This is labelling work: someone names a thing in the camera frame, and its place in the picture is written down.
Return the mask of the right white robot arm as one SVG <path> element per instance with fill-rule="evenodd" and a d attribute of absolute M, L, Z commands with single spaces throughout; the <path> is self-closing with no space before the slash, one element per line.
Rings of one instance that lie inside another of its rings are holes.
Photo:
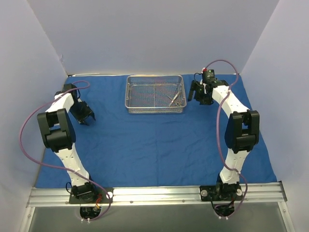
<path fill-rule="evenodd" d="M 260 115 L 242 104 L 227 81 L 215 77 L 214 70 L 204 68 L 201 76 L 201 81 L 192 81 L 188 100 L 195 99 L 201 105 L 217 102 L 218 110 L 228 117 L 225 130 L 227 156 L 222 159 L 224 166 L 214 188 L 216 197 L 224 200 L 240 192 L 239 176 L 244 161 L 259 142 Z"/>

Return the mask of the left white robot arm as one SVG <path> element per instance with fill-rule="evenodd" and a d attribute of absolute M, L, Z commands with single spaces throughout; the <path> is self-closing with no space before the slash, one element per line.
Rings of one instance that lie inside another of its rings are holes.
<path fill-rule="evenodd" d="M 55 102 L 44 112 L 37 115 L 42 140 L 61 160 L 69 174 L 71 190 L 69 193 L 78 200 L 93 202 L 98 191 L 88 171 L 82 165 L 75 147 L 76 134 L 69 113 L 80 125 L 89 125 L 89 117 L 95 114 L 89 105 L 81 100 L 80 91 L 74 83 L 65 84 L 56 92 Z"/>

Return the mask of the wire mesh instrument tray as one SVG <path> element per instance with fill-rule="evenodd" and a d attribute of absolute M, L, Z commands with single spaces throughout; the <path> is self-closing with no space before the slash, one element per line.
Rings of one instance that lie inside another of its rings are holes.
<path fill-rule="evenodd" d="M 169 107 L 166 94 L 173 96 L 178 84 L 182 90 L 182 105 Z M 182 113 L 186 105 L 181 75 L 130 75 L 126 79 L 125 106 L 131 114 Z"/>

